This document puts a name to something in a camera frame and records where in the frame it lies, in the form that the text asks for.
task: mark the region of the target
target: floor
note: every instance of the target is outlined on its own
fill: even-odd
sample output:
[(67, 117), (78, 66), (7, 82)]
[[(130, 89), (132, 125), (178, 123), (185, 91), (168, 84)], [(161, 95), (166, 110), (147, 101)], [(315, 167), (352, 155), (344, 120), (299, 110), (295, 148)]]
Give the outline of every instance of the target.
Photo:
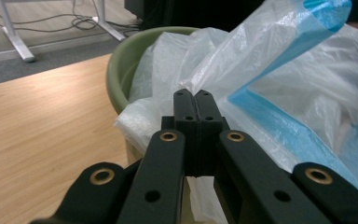
[[(105, 1), (106, 20), (118, 24), (135, 24), (138, 21), (136, 16), (131, 14), (124, 8), (125, 0)], [(30, 30), (17, 30), (18, 35), (31, 51), (52, 51), (65, 47), (73, 47), (76, 45), (90, 44), (92, 42), (104, 41), (113, 38), (105, 30), (96, 26), (89, 30), (84, 28), (92, 27), (92, 24), (82, 22), (78, 24), (79, 28), (71, 28), (59, 32), (46, 32), (59, 29), (65, 29), (72, 25), (75, 16), (60, 16), (73, 14), (94, 17), (97, 12), (94, 7), (93, 0), (7, 0), (7, 10), (10, 18), (14, 22), (38, 21), (26, 24), (15, 24), (16, 28), (26, 28), (41, 30), (45, 32), (37, 32)], [(48, 17), (55, 17), (45, 21), (39, 21)], [(2, 27), (0, 27), (0, 58), (9, 59), (19, 57), (14, 47), (4, 35)]]

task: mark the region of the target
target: hole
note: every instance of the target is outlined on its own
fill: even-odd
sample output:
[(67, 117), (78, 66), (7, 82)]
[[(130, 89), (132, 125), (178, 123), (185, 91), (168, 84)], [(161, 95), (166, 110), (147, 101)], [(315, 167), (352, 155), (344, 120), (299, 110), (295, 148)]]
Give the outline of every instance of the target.
[(93, 185), (104, 185), (109, 183), (114, 176), (115, 172), (113, 170), (102, 168), (92, 173), (92, 175), (89, 177), (89, 182), (91, 182)]
[(160, 196), (159, 192), (156, 190), (150, 190), (145, 194), (145, 199), (149, 203), (155, 203), (156, 201), (159, 200), (160, 197), (161, 196)]
[(330, 185), (333, 183), (333, 178), (326, 171), (318, 168), (308, 168), (305, 170), (307, 178), (318, 184)]
[(284, 202), (284, 203), (290, 202), (290, 195), (282, 190), (275, 191), (274, 196), (281, 202)]
[(159, 138), (164, 141), (164, 142), (171, 142), (176, 140), (176, 138), (178, 137), (178, 135), (176, 135), (176, 133), (162, 133)]
[(245, 137), (240, 133), (229, 133), (227, 138), (233, 142), (241, 142), (245, 139)]

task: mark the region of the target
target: power cord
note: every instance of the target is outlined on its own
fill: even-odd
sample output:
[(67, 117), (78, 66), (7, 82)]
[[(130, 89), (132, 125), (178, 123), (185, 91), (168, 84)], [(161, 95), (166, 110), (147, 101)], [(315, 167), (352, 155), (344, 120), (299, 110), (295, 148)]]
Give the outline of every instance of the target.
[[(98, 13), (98, 9), (95, 5), (94, 0), (92, 0), (92, 3), (94, 5), (94, 8), (97, 12), (97, 15), (99, 17), (99, 13)], [(95, 22), (92, 17), (90, 16), (84, 16), (84, 15), (78, 15), (75, 13), (76, 10), (76, 3), (74, 3), (73, 7), (72, 7), (72, 14), (60, 14), (60, 15), (56, 15), (56, 16), (52, 16), (52, 17), (47, 17), (41, 20), (37, 20), (37, 21), (22, 21), (22, 22), (18, 22), (18, 21), (13, 21), (13, 24), (30, 24), (30, 23), (36, 23), (36, 22), (41, 22), (41, 21), (47, 21), (47, 20), (51, 20), (51, 19), (55, 19), (55, 18), (59, 18), (59, 17), (76, 17), (75, 19), (73, 19), (71, 21), (72, 25), (69, 27), (65, 27), (62, 29), (57, 29), (57, 30), (37, 30), (37, 29), (30, 29), (30, 28), (15, 28), (15, 30), (23, 30), (23, 31), (34, 31), (34, 32), (43, 32), (43, 33), (54, 33), (54, 32), (59, 32), (59, 31), (65, 31), (65, 30), (69, 30), (72, 28), (77, 28), (79, 30), (91, 30), (93, 28), (95, 28), (98, 24), (97, 22)], [(127, 30), (121, 31), (124, 33), (125, 36), (127, 32), (135, 32), (135, 31), (139, 31), (138, 28), (138, 24), (118, 24), (112, 21), (107, 21), (109, 24), (111, 25), (115, 25), (121, 29), (126, 28)], [(91, 25), (91, 27), (82, 27), (80, 26), (80, 24), (84, 24), (84, 23), (88, 23)]]

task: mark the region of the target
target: bucket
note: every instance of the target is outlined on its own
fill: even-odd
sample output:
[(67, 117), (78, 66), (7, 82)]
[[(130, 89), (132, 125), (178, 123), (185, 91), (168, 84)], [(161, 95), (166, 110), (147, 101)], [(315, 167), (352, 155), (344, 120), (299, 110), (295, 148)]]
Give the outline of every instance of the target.
[[(129, 104), (128, 99), (130, 96), (132, 78), (145, 50), (151, 46), (163, 32), (190, 35), (196, 30), (198, 30), (198, 28), (182, 26), (153, 28), (133, 35), (118, 45), (113, 51), (106, 72), (107, 93), (113, 108), (118, 114)], [(134, 163), (143, 157), (128, 141), (126, 141), (126, 150), (129, 163)], [(184, 182), (182, 223), (214, 223), (194, 221), (190, 209), (189, 186), (187, 181)]]

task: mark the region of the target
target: plastic bag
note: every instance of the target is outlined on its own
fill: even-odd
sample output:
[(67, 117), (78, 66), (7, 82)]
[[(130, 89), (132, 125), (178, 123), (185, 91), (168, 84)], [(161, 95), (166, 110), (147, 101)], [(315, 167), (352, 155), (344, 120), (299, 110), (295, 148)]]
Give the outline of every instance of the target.
[[(350, 85), (355, 88), (351, 89), (351, 93), (343, 94), (341, 98), (328, 98), (324, 101), (324, 104), (335, 105), (329, 111), (334, 111), (335, 115), (341, 115), (340, 119), (335, 118), (334, 122), (324, 120), (329, 118), (327, 116), (321, 116), (318, 122), (313, 123), (312, 121), (316, 118), (307, 117), (307, 115), (318, 115), (320, 107), (315, 107), (313, 103), (309, 104), (312, 101), (307, 101), (307, 106), (291, 107), (290, 104), (285, 105), (283, 102), (302, 103), (303, 101), (300, 98), (296, 101), (289, 98), (286, 101), (282, 100), (287, 97), (287, 94), (295, 98), (299, 96), (297, 92), (302, 92), (302, 89), (296, 89), (299, 85), (297, 81), (302, 77), (308, 77), (309, 73), (316, 73), (315, 68), (321, 70), (318, 72), (322, 72), (324, 66), (331, 65), (330, 70), (337, 71), (341, 65), (335, 65), (335, 63), (344, 62), (348, 65), (347, 62), (351, 61), (351, 57), (358, 55), (357, 30), (344, 27), (337, 35), (329, 38), (343, 26), (350, 10), (351, 2), (344, 0), (265, 1), (258, 10), (229, 34), (208, 29), (207, 32), (212, 34), (207, 38), (208, 41), (192, 39), (197, 34), (205, 32), (204, 29), (191, 36), (180, 36), (185, 40), (178, 40), (179, 35), (164, 34), (150, 48), (154, 54), (153, 65), (150, 69), (152, 74), (149, 74), (152, 77), (152, 97), (147, 101), (135, 101), (133, 104), (149, 104), (142, 106), (153, 106), (155, 108), (153, 111), (158, 111), (158, 116), (171, 115), (172, 95), (175, 91), (183, 87), (193, 93), (201, 89), (209, 91), (213, 94), (230, 127), (250, 134), (286, 171), (291, 172), (299, 162), (322, 159), (322, 164), (327, 164), (358, 188), (358, 145), (354, 145), (357, 142), (351, 142), (358, 138), (358, 105), (346, 105), (346, 103), (353, 102), (353, 99), (354, 102), (358, 102), (358, 85)], [(348, 57), (346, 61), (335, 57), (337, 48), (332, 47), (337, 45), (341, 45), (343, 50), (348, 51), (345, 56)], [(327, 59), (334, 58), (335, 63), (315, 64), (317, 61), (309, 60), (309, 53), (316, 53), (313, 57), (318, 59), (325, 57), (325, 59), (320, 58), (321, 60), (328, 61)], [(301, 72), (294, 68), (290, 70), (292, 66), (297, 65), (301, 68), (304, 64), (309, 65), (307, 70), (305, 67), (300, 70)], [(358, 76), (358, 61), (351, 63), (350, 66), (354, 67), (355, 77)], [(348, 82), (347, 77), (337, 78), (339, 73), (334, 74), (335, 83), (327, 81), (329, 80), (327, 75), (331, 74), (321, 74), (324, 75), (319, 76), (321, 81), (319, 84), (315, 82), (314, 91), (321, 89), (325, 89), (327, 93), (337, 91), (334, 95), (340, 96), (344, 87), (351, 83)], [(286, 89), (286, 86), (292, 87), (292, 91)], [(159, 123), (154, 125), (156, 130), (149, 130), (151, 133), (137, 133), (136, 122), (147, 119), (147, 116), (142, 114), (146, 110), (129, 115), (128, 109), (122, 112), (128, 116), (128, 119), (122, 120), (122, 114), (120, 114), (116, 125), (123, 133), (132, 129), (132, 140), (142, 142), (145, 147), (147, 138), (158, 130)], [(274, 121), (273, 125), (266, 123), (266, 120)], [(282, 120), (292, 121), (295, 125), (287, 125), (287, 123), (282, 125), (278, 122)], [(353, 126), (354, 131), (348, 127), (350, 124), (356, 124)], [(346, 132), (341, 131), (344, 126), (347, 127)], [(286, 144), (287, 137), (296, 140), (301, 136), (305, 136), (302, 139), (306, 139), (307, 143), (319, 144), (312, 146), (322, 147), (311, 148), (306, 153), (304, 149), (300, 150), (305, 145), (300, 141), (292, 141), (292, 146)], [(208, 181), (203, 177), (189, 178), (193, 213), (199, 220), (212, 219), (218, 223), (224, 223), (225, 219), (220, 213), (221, 208), (216, 207), (218, 201), (215, 197), (211, 199), (212, 192), (208, 193), (210, 189), (205, 190), (212, 188), (210, 185), (205, 185)]]

